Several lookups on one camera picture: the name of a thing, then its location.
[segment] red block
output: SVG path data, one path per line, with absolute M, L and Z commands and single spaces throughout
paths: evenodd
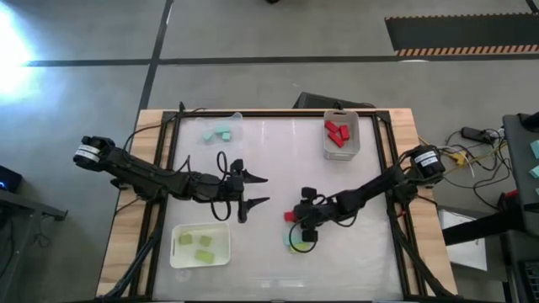
M 285 221 L 286 221 L 286 222 L 292 222 L 292 223 L 293 223 L 293 222 L 296 222 L 296 216 L 294 215 L 293 212 L 287 211 L 287 212 L 285 213 Z
M 341 125 L 339 127 L 340 130 L 340 138 L 343 139 L 343 141 L 347 141 L 350 139 L 350 133 L 348 132 L 348 126 Z
M 339 127 L 337 127 L 337 125 L 333 124 L 331 121 L 326 121 L 325 125 L 326 128 L 331 132 L 337 132 L 337 130 L 339 130 Z
M 339 148 L 344 146 L 344 142 L 340 140 L 339 136 L 337 136 L 335 133 L 329 132 L 328 137 L 331 139 L 331 141 L 335 142 Z

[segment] black mat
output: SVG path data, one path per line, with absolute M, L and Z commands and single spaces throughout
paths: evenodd
M 539 51 L 539 15 L 532 13 L 389 17 L 386 26 L 399 56 Z

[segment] concrete floor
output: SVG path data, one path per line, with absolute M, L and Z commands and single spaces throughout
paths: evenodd
M 92 298 L 117 199 L 110 176 L 72 164 L 84 135 L 131 133 L 147 66 L 9 67 L 13 60 L 147 59 L 164 0 L 0 2 L 0 164 L 24 175 L 22 194 L 69 209 L 44 224 L 53 241 L 33 249 L 21 302 Z M 521 0 L 177 0 L 162 58 L 392 55 L 384 17 L 527 12 Z M 409 107 L 418 132 L 442 143 L 454 130 L 501 126 L 504 114 L 537 111 L 538 61 L 160 66 L 150 109 L 290 108 L 302 91 L 378 107 Z M 488 174 L 476 169 L 478 178 Z M 471 184 L 469 171 L 451 179 Z M 482 194 L 494 200 L 508 180 Z M 440 183 L 442 205 L 489 212 L 466 189 Z M 481 298 L 499 284 L 456 271 L 459 292 Z

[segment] plastic bin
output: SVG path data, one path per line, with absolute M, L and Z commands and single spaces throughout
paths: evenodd
M 185 235 L 191 235 L 192 243 L 180 243 L 180 237 Z M 200 242 L 203 236 L 211 238 L 209 245 Z M 218 266 L 230 262 L 230 228 L 226 222 L 178 225 L 172 230 L 171 241 L 170 266 L 173 268 Z M 213 253 L 214 262 L 205 263 L 196 259 L 197 250 Z
M 200 135 L 197 142 L 201 145 L 226 145 L 229 143 L 238 143 L 243 138 L 243 117 L 240 113 L 234 113 L 230 117 L 207 119 L 196 118 L 197 127 L 200 128 Z M 216 130 L 226 127 L 230 130 L 230 139 L 225 141 L 221 138 L 220 134 L 216 133 Z M 206 140 L 204 136 L 206 134 L 213 134 L 209 140 Z
M 347 125 L 350 139 L 339 148 L 328 137 L 329 130 L 325 128 L 326 121 L 331 121 L 337 126 Z M 328 110 L 323 115 L 323 156 L 329 160 L 351 160 L 360 151 L 360 124 L 357 113 L 346 110 Z

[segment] mint green block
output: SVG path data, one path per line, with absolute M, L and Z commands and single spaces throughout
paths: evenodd
M 311 248 L 311 246 L 312 246 L 312 243 L 305 243 L 305 242 L 301 242 L 301 243 L 297 243 L 297 244 L 294 243 L 294 247 L 296 249 L 301 250 L 301 251 L 306 251 L 307 249 Z M 289 247 L 288 249 L 290 249 L 291 253 L 299 253 L 292 247 Z
M 207 264 L 212 264 L 215 258 L 216 258 L 215 254 L 211 252 L 203 251 L 201 249 L 197 249 L 197 251 L 195 252 L 195 259 L 202 261 L 204 263 L 207 263 Z
M 539 178 L 539 166 L 536 166 L 530 171 L 530 174 L 533 176 L 533 178 Z
M 230 141 L 230 133 L 222 133 L 221 136 L 223 141 L 229 142 Z
M 216 134 L 222 134 L 230 132 L 230 127 L 228 125 L 221 125 L 216 127 Z
M 200 243 L 200 245 L 202 245 L 202 246 L 209 247 L 210 244 L 211 244 L 211 237 L 209 237 L 209 236 L 202 236 L 202 237 L 200 237 L 199 243 Z
M 530 144 L 533 154 L 536 156 L 536 159 L 539 159 L 539 140 L 534 141 Z
M 301 243 L 301 242 L 303 242 L 302 235 L 292 233 L 292 243 L 296 245 L 297 243 Z M 288 237 L 288 232 L 283 234 L 283 243 L 285 243 L 285 246 L 290 246 L 290 238 Z
M 203 134 L 202 134 L 202 138 L 204 139 L 204 141 L 208 142 L 209 140 L 211 140 L 211 138 L 213 137 L 213 133 L 211 131 L 205 131 Z
M 189 245 L 193 242 L 193 236 L 190 234 L 183 234 L 179 237 L 179 245 Z

